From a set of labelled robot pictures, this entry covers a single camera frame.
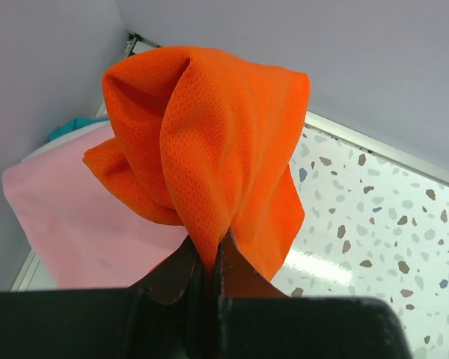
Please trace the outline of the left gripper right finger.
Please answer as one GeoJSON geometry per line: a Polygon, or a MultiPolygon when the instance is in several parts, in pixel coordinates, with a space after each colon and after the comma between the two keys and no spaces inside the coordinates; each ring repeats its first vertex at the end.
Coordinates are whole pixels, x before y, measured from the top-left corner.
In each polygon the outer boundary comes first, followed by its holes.
{"type": "Polygon", "coordinates": [[[399,319],[371,297],[285,295],[229,230],[214,273],[218,358],[410,358],[399,319]]]}

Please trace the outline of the orange t shirt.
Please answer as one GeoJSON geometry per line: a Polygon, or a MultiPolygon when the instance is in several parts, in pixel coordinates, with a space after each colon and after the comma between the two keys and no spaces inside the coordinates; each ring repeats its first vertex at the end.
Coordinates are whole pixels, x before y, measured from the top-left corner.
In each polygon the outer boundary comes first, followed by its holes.
{"type": "Polygon", "coordinates": [[[91,173],[133,212],[186,228],[211,270],[232,232],[272,279],[305,218],[290,160],[305,124],[305,73],[219,49],[171,46],[103,75],[113,137],[87,150],[91,173]]]}

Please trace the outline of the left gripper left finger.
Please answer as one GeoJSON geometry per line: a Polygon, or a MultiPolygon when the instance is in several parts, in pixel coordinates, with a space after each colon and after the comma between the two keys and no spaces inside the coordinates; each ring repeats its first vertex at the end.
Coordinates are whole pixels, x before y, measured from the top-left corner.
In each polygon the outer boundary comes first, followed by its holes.
{"type": "Polygon", "coordinates": [[[202,358],[192,240],[127,288],[0,292],[0,358],[202,358]]]}

